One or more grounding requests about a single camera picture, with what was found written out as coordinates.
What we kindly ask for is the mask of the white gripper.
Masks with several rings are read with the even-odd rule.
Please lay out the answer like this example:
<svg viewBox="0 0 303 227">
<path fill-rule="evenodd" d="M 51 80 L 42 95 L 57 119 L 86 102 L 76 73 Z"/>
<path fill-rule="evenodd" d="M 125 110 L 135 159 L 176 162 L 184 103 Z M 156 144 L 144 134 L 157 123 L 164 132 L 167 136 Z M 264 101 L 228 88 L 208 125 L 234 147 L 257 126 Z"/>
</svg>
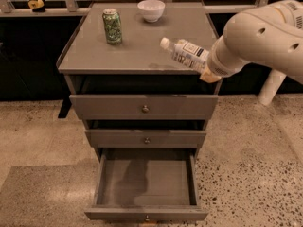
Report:
<svg viewBox="0 0 303 227">
<path fill-rule="evenodd" d="M 241 54 L 247 48 L 248 42 L 246 36 L 227 37 L 222 35 L 213 44 L 207 59 L 211 72 L 204 71 L 200 80 L 214 83 L 218 82 L 221 77 L 228 78 L 239 73 L 249 63 Z"/>
</svg>

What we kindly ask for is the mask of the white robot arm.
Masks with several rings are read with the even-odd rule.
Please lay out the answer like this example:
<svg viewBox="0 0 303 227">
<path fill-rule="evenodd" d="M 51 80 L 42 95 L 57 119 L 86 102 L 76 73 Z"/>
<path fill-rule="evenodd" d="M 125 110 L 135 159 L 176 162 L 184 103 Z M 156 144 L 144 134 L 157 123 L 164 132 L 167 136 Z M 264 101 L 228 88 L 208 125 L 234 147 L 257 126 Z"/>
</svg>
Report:
<svg viewBox="0 0 303 227">
<path fill-rule="evenodd" d="M 303 4 L 282 0 L 237 13 L 212 45 L 201 80 L 216 82 L 255 63 L 303 83 Z"/>
</svg>

